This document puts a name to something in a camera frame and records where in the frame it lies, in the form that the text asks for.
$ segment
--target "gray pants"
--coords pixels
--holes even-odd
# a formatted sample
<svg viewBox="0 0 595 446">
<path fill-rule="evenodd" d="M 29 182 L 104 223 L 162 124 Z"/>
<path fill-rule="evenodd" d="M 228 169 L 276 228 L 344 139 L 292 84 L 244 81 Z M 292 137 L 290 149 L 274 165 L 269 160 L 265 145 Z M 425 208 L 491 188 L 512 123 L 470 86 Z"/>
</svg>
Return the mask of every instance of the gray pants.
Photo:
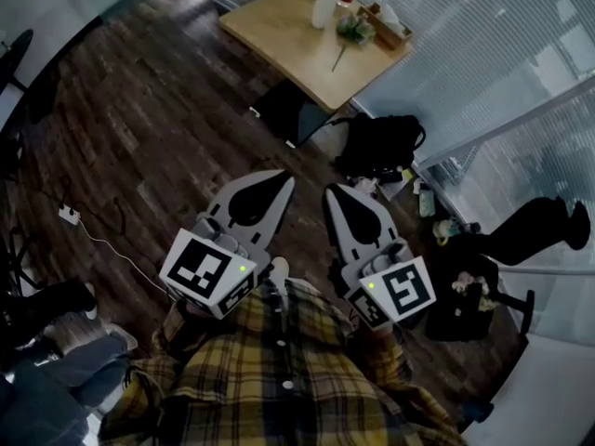
<svg viewBox="0 0 595 446">
<path fill-rule="evenodd" d="M 122 358 L 125 353 L 126 341 L 110 334 L 38 368 L 66 387 L 81 406 L 97 408 L 122 382 L 129 364 Z"/>
</svg>

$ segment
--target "sneaker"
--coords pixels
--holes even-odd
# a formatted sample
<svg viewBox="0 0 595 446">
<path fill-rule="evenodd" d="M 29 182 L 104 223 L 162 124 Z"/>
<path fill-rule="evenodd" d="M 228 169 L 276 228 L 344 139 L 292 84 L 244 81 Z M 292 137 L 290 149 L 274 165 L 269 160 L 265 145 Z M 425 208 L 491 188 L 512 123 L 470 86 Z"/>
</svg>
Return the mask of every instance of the sneaker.
<svg viewBox="0 0 595 446">
<path fill-rule="evenodd" d="M 289 263 L 284 257 L 277 256 L 272 261 L 272 271 L 269 276 L 275 278 L 287 278 L 289 277 Z"/>
<path fill-rule="evenodd" d="M 129 334 L 125 331 L 122 327 L 115 323 L 108 323 L 105 325 L 105 330 L 108 331 L 108 334 L 117 334 L 122 337 L 126 341 L 126 350 L 134 350 L 136 347 L 139 346 L 139 341 L 136 339 L 135 336 Z"/>
<path fill-rule="evenodd" d="M 91 310 L 85 311 L 86 316 L 92 321 L 93 319 L 97 318 L 97 298 L 95 297 L 95 287 L 93 287 L 93 284 L 90 282 L 85 282 L 85 287 L 95 300 L 95 306 Z"/>
</svg>

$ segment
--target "person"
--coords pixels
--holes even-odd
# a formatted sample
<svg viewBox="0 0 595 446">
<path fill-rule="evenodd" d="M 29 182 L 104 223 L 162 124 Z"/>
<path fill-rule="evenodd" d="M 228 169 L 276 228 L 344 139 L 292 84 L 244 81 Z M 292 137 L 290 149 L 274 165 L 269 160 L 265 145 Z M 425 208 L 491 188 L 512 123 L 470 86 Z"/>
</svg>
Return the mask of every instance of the person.
<svg viewBox="0 0 595 446">
<path fill-rule="evenodd" d="M 178 301 L 103 418 L 103 445 L 460 445 L 445 410 L 405 379 L 392 329 L 355 332 L 273 260 L 226 318 Z"/>
<path fill-rule="evenodd" d="M 115 324 L 108 334 L 74 348 L 62 359 L 17 364 L 12 384 L 0 376 L 0 444 L 79 445 L 89 410 L 118 387 L 137 340 Z"/>
<path fill-rule="evenodd" d="M 95 288 L 90 282 L 67 281 L 52 284 L 28 297 L 0 290 L 0 364 L 10 365 L 16 348 L 29 344 L 46 326 L 68 312 L 97 317 Z"/>
</svg>

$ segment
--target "wooden table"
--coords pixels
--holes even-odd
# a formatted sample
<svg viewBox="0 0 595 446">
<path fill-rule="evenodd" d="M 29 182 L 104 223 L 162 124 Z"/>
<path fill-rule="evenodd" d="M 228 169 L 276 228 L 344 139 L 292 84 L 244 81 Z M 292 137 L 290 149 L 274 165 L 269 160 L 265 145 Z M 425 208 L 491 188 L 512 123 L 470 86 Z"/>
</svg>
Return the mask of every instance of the wooden table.
<svg viewBox="0 0 595 446">
<path fill-rule="evenodd" d="M 337 6 L 333 20 L 323 30 L 317 30 L 311 26 L 315 1 L 255 0 L 220 19 L 224 30 L 293 83 L 281 83 L 253 106 L 275 132 L 279 132 L 275 125 L 285 127 L 282 135 L 290 145 L 303 142 L 320 126 L 311 130 L 312 123 L 323 123 L 410 51 L 408 44 L 395 50 L 377 43 L 364 47 L 350 44 L 332 72 L 343 47 L 343 40 L 335 30 L 337 21 L 347 11 L 356 12 L 360 4 L 353 3 L 349 10 Z M 294 98 L 300 98 L 302 91 L 305 93 L 301 95 L 302 104 L 297 105 Z M 284 105 L 288 97 L 292 100 L 291 107 L 281 111 L 280 104 Z M 293 114 L 297 132 L 295 128 L 286 129 L 287 109 L 297 111 Z"/>
</svg>

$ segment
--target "person's leg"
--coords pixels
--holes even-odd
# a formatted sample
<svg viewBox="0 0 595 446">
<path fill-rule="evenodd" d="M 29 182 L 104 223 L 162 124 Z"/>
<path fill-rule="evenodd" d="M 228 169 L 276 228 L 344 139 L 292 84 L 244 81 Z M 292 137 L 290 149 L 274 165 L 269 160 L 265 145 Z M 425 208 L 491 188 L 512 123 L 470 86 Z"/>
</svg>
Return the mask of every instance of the person's leg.
<svg viewBox="0 0 595 446">
<path fill-rule="evenodd" d="M 75 348 L 64 358 L 45 363 L 39 368 L 66 387 L 80 387 L 99 370 L 127 351 L 126 340 L 122 336 L 109 334 Z"/>
<path fill-rule="evenodd" d="M 53 284 L 29 297 L 11 297 L 7 309 L 11 340 L 15 346 L 24 345 L 59 316 L 95 306 L 95 297 L 75 281 Z"/>
<path fill-rule="evenodd" d="M 80 405 L 97 408 L 122 383 L 129 365 L 128 359 L 118 359 L 107 364 L 83 385 L 71 389 L 71 395 Z"/>
</svg>

